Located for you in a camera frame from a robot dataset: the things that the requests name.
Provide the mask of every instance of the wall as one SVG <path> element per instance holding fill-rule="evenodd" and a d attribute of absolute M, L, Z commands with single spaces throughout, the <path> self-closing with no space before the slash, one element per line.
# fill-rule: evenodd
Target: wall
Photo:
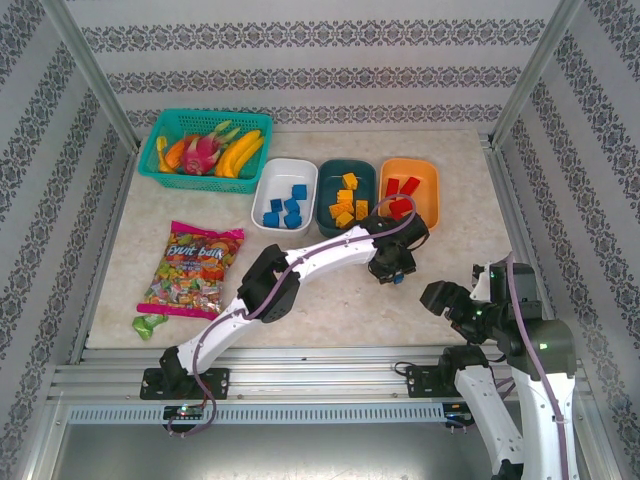
<path fill-rule="evenodd" d="M 640 1 L 585 1 L 503 145 L 555 314 L 640 478 Z"/>
<path fill-rule="evenodd" d="M 63 364 L 128 152 L 35 0 L 0 6 L 0 479 Z"/>
<path fill-rule="evenodd" d="M 488 133 L 558 0 L 77 0 L 140 134 L 161 109 L 265 112 L 280 130 Z"/>

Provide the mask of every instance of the yellow cube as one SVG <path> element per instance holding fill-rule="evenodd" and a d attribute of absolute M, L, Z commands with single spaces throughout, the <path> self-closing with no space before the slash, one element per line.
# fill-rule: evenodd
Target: yellow cube
<path fill-rule="evenodd" d="M 369 202 L 356 200 L 356 220 L 360 221 L 367 215 L 369 215 Z"/>
<path fill-rule="evenodd" d="M 353 214 L 353 203 L 336 203 L 335 205 L 329 205 L 329 213 L 331 214 L 331 218 L 334 220 L 338 218 L 342 212 L 349 212 Z"/>
<path fill-rule="evenodd" d="M 353 190 L 338 190 L 338 195 L 336 195 L 338 201 L 337 203 L 342 202 L 353 202 Z"/>
<path fill-rule="evenodd" d="M 345 173 L 342 176 L 342 184 L 347 190 L 355 190 L 358 188 L 358 179 L 353 173 Z"/>
<path fill-rule="evenodd" d="M 342 212 L 338 215 L 338 218 L 336 218 L 336 227 L 347 228 L 351 226 L 351 222 L 353 222 L 353 215 L 349 212 Z"/>

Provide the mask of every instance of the table surface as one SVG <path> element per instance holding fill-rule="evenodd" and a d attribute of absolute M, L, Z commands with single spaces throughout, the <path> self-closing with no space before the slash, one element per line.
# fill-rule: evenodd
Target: table surface
<path fill-rule="evenodd" d="M 269 158 L 301 158 L 320 165 L 357 158 L 380 174 L 391 157 L 433 163 L 440 174 L 440 224 L 414 252 L 417 272 L 400 285 L 379 285 L 365 266 L 345 267 L 300 289 L 293 310 L 237 342 L 243 347 L 404 346 L 463 343 L 446 319 L 427 312 L 419 298 L 436 280 L 470 287 L 474 263 L 505 257 L 511 249 L 477 133 L 389 131 L 275 133 Z M 166 189 L 134 173 L 107 267 L 88 348 L 165 348 L 197 335 L 204 319 L 171 317 L 143 341 L 131 326 L 136 305 L 164 251 L 170 223 L 206 229 L 244 228 L 246 241 L 225 279 L 223 301 L 236 293 L 246 270 L 272 243 L 283 250 L 324 240 L 313 223 L 300 239 L 274 239 L 251 222 L 253 195 Z"/>

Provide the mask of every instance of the candy bag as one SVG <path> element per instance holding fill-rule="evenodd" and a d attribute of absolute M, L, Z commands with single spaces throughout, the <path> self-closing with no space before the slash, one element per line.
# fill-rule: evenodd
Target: candy bag
<path fill-rule="evenodd" d="M 221 311 L 224 274 L 244 242 L 242 229 L 218 233 L 171 222 L 171 234 L 140 313 L 213 320 Z"/>

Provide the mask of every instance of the white bowl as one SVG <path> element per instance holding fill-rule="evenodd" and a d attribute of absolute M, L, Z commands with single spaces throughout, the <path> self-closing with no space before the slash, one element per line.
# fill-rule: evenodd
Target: white bowl
<path fill-rule="evenodd" d="M 260 176 L 256 196 L 251 208 L 251 220 L 256 227 L 274 237 L 299 238 L 309 231 L 313 207 L 316 202 L 316 184 L 318 183 L 318 167 L 306 160 L 293 158 L 274 158 L 269 160 Z M 298 228 L 288 229 L 284 224 L 287 214 L 284 201 L 291 198 L 291 187 L 297 184 L 307 186 L 307 199 L 298 200 L 302 224 Z M 265 227 L 262 216 L 271 211 L 271 200 L 282 200 L 283 211 L 280 215 L 280 228 Z"/>

